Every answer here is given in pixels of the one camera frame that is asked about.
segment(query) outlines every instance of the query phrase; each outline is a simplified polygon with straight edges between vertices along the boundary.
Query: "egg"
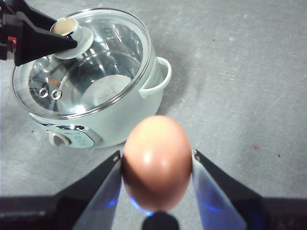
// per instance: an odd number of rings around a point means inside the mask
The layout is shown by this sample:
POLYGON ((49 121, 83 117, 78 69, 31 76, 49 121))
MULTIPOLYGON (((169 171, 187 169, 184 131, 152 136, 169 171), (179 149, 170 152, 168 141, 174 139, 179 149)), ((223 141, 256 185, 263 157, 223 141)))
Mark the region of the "egg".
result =
POLYGON ((147 212, 169 211, 183 197, 192 170, 191 148, 172 118, 142 120, 125 143, 122 175, 132 202, 147 212))

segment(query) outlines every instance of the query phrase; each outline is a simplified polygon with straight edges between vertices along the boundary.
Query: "red component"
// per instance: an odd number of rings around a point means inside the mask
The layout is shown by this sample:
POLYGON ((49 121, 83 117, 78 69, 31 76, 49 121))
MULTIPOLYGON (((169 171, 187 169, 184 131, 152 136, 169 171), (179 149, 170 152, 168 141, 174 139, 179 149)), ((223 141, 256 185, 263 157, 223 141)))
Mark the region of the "red component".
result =
POLYGON ((17 48, 17 37, 8 37, 8 46, 10 47, 10 50, 12 53, 16 53, 16 48, 17 48))

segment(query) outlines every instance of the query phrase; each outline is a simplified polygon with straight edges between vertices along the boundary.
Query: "black clamp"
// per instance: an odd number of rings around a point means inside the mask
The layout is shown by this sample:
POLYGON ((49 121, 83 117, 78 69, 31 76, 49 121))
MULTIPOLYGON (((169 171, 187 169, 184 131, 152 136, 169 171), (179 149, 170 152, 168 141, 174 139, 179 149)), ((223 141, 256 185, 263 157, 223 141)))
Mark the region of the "black clamp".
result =
POLYGON ((49 31, 55 19, 24 0, 0 0, 0 59, 14 55, 16 66, 75 48, 77 42, 49 31))

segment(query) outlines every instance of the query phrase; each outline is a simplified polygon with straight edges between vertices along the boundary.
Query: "pot handle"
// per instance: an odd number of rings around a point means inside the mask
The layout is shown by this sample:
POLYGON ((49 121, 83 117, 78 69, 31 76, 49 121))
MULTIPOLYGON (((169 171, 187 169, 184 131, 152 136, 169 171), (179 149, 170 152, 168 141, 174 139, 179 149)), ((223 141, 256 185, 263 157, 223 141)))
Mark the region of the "pot handle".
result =
POLYGON ((166 59, 164 59, 162 57, 157 57, 157 59, 158 59, 158 62, 159 62, 160 65, 163 65, 167 68, 166 77, 163 80, 163 82, 161 82, 159 85, 157 85, 155 87, 152 87, 152 88, 149 88, 149 89, 140 88, 139 93, 140 93, 140 96, 141 96, 142 99, 146 99, 147 96, 149 96, 149 95, 151 95, 155 92, 158 92, 160 90, 163 90, 169 84, 169 82, 172 78, 171 64, 166 59))

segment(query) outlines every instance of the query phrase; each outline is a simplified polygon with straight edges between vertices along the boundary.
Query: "gray surface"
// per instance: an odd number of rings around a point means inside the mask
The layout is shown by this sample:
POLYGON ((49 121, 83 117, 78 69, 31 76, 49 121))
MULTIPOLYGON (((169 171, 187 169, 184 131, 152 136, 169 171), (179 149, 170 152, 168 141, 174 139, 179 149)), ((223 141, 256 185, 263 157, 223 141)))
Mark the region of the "gray surface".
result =
MULTIPOLYGON (((307 198, 306 1, 28 2, 55 18, 97 6, 137 15, 173 68, 158 113, 261 195, 307 198)), ((53 194, 122 149, 49 145, 15 100, 11 69, 1 63, 2 196, 53 194)), ((172 213, 183 230, 201 228, 191 187, 172 213)), ((139 229, 143 218, 122 188, 113 229, 139 229)))

